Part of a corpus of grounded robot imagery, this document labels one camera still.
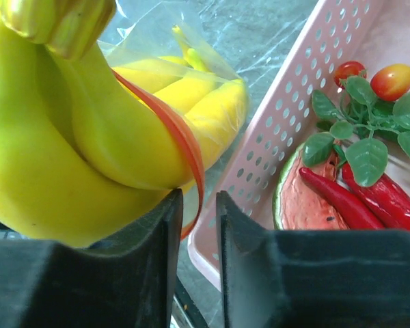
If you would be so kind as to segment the red chili pepper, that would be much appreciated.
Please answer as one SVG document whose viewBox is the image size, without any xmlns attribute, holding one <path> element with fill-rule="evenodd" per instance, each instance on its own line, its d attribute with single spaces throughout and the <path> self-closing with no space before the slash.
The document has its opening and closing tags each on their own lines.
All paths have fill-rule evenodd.
<svg viewBox="0 0 410 328">
<path fill-rule="evenodd" d="M 361 187 L 346 163 L 342 166 L 342 179 L 387 228 L 410 231 L 410 197 L 387 174 L 374 185 Z"/>
<path fill-rule="evenodd" d="M 339 212 L 350 229 L 385 229 L 381 221 L 356 195 L 338 183 L 314 173 L 307 167 L 300 168 L 299 175 Z"/>
</svg>

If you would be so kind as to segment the cherry tomato sprig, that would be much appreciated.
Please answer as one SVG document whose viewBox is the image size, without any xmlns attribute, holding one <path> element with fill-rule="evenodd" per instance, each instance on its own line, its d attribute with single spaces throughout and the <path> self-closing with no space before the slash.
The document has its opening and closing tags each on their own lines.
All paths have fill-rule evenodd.
<svg viewBox="0 0 410 328">
<path fill-rule="evenodd" d="M 324 163 L 340 140 L 352 140 L 340 153 L 359 186 L 379 181 L 388 162 L 386 141 L 396 142 L 410 159 L 410 66 L 391 64 L 366 77 L 358 62 L 347 62 L 334 76 L 339 101 L 313 90 L 311 106 L 319 132 L 305 142 L 303 164 Z"/>
</svg>

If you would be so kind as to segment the clear zip bag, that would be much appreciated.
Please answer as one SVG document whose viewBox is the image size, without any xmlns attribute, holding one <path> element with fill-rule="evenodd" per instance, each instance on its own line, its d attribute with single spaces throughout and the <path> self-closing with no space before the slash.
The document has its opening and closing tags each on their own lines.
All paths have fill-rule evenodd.
<svg viewBox="0 0 410 328">
<path fill-rule="evenodd" d="M 204 205 L 205 173 L 236 139 L 249 110 L 243 79 L 205 41 L 190 1 L 118 1 L 99 44 L 120 85 L 153 111 L 192 170 L 182 187 L 191 214 Z"/>
</svg>

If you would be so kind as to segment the pink perforated plastic basket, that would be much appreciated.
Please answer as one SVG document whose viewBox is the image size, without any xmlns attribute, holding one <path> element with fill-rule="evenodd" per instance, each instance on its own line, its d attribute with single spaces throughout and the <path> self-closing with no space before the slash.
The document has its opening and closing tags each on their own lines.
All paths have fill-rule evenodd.
<svg viewBox="0 0 410 328">
<path fill-rule="evenodd" d="M 219 288 L 216 194 L 227 191 L 238 207 L 273 227 L 272 196 L 280 169 L 313 130 L 311 92 L 335 100 L 333 70 L 356 59 L 372 76 L 393 63 L 410 65 L 410 1 L 319 1 L 269 86 L 188 240 L 198 271 Z"/>
</svg>

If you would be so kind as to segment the yellow banana bunch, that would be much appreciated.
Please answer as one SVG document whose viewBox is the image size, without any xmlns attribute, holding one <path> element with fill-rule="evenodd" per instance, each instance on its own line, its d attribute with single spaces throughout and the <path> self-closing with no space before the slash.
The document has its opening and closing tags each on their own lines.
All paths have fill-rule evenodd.
<svg viewBox="0 0 410 328">
<path fill-rule="evenodd" d="M 192 170 L 99 39 L 118 1 L 0 1 L 0 222 L 87 247 Z"/>
</svg>

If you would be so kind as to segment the watermelon slice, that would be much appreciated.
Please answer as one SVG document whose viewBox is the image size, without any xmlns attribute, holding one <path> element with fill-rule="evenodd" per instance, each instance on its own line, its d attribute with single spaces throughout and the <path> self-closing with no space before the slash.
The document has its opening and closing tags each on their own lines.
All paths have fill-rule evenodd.
<svg viewBox="0 0 410 328">
<path fill-rule="evenodd" d="M 347 230 L 338 211 L 300 177 L 302 154 L 300 145 L 281 170 L 272 199 L 275 229 Z"/>
</svg>

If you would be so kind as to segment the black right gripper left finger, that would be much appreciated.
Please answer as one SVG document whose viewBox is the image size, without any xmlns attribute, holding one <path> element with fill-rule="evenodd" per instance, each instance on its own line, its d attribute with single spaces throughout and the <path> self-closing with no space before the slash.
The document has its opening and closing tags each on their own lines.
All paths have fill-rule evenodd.
<svg viewBox="0 0 410 328">
<path fill-rule="evenodd" d="M 183 196 L 89 249 L 0 239 L 0 327 L 168 327 Z"/>
</svg>

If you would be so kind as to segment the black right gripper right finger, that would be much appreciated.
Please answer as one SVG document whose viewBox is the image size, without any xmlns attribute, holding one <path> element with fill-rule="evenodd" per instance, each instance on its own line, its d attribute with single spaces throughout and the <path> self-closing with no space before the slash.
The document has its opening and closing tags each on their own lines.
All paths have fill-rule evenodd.
<svg viewBox="0 0 410 328">
<path fill-rule="evenodd" d="M 226 327 L 410 327 L 410 233 L 267 230 L 216 196 Z"/>
</svg>

